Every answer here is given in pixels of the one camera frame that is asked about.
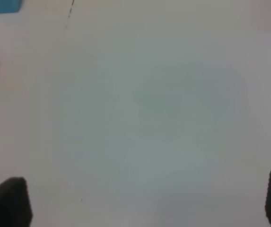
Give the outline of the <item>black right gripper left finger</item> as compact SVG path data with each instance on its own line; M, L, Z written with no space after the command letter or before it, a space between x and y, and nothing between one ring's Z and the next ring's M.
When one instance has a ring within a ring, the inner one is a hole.
M0 184L0 227L29 227L33 213L23 177L11 177Z

